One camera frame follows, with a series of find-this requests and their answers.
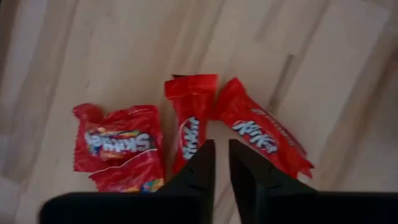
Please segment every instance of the candy wrapper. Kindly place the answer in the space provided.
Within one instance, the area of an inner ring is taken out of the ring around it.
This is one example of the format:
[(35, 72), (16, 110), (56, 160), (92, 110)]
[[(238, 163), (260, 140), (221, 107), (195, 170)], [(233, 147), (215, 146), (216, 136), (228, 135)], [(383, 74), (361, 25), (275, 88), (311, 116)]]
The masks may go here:
[(99, 192), (155, 192), (164, 184), (164, 170), (156, 149), (149, 149), (121, 166), (89, 176)]
[(176, 174), (206, 140), (207, 121), (217, 89), (217, 75), (188, 75), (165, 82), (165, 95), (177, 113)]
[(162, 133), (157, 108), (132, 106), (104, 115), (96, 105), (74, 107), (79, 119), (73, 169), (95, 172), (120, 166), (148, 149), (162, 157)]
[(243, 137), (258, 153), (276, 168), (293, 178), (298, 172), (312, 177), (312, 164), (296, 139), (276, 119), (247, 94), (242, 83), (234, 78), (220, 92), (216, 119)]

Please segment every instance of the light wood plank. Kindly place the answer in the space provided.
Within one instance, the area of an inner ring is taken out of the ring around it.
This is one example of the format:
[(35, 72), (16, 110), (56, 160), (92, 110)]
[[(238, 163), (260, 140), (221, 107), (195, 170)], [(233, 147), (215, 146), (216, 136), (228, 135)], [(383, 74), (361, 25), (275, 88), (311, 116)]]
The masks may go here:
[(332, 1), (313, 36), (277, 116), (315, 166), (388, 17), (373, 4)]
[[(30, 63), (43, 25), (47, 0), (21, 0), (15, 1), (13, 4), (18, 5), (16, 12), (10, 9), (10, 7), (16, 6), (8, 6), (9, 3), (7, 1), (2, 3), (2, 10), (14, 12), (14, 20), (4, 17), (0, 18), (0, 21), (7, 22), (8, 26), (13, 25), (11, 39), (7, 42), (7, 47), (0, 47), (4, 50), (2, 53), (7, 53), (7, 56), (4, 57), (4, 71), (2, 71), (0, 76), (0, 170), (5, 166), (9, 138), (12, 132), (14, 107), (21, 86), (29, 72)], [(0, 24), (0, 27), (2, 27), (1, 38), (5, 38), (7, 31), (4, 29), (11, 28), (3, 27), (2, 24)]]
[(368, 108), (368, 125), (340, 177), (339, 189), (398, 192), (398, 49), (387, 65)]
[(26, 183), (39, 150), (76, 7), (76, 1), (51, 3), (12, 119), (3, 174), (18, 183)]
[(374, 101), (373, 95), (384, 76), (384, 70), (389, 58), (398, 45), (398, 2), (391, 5), (391, 17), (383, 28), (382, 34), (370, 55), (368, 62), (358, 77), (352, 94), (339, 120), (323, 149), (314, 185), (323, 190), (339, 190), (347, 167), (352, 164), (352, 158), (359, 153), (358, 144), (363, 138), (365, 126), (368, 124), (369, 107)]
[(312, 34), (319, 13), (328, 1), (300, 0), (276, 1), (275, 16), (264, 18), (257, 40), (268, 50), (297, 55)]

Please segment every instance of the candy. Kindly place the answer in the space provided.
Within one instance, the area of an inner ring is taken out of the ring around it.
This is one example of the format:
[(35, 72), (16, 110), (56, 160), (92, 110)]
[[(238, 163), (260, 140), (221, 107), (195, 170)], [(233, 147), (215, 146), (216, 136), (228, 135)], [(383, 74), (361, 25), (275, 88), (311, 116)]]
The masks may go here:
[(312, 177), (312, 164), (297, 140), (269, 112), (247, 94), (242, 83), (233, 78), (220, 92), (215, 118), (222, 120), (245, 139), (276, 168), (293, 178), (298, 172)]
[(74, 170), (95, 172), (120, 166), (148, 149), (162, 155), (162, 133), (157, 108), (132, 106), (104, 115), (99, 107), (84, 103), (74, 107), (79, 119)]
[(89, 176), (99, 192), (155, 192), (164, 184), (164, 170), (156, 149), (149, 149), (121, 166)]
[(206, 125), (212, 116), (217, 79), (217, 75), (188, 75), (165, 82), (165, 95), (172, 102), (178, 118), (174, 174), (206, 140)]

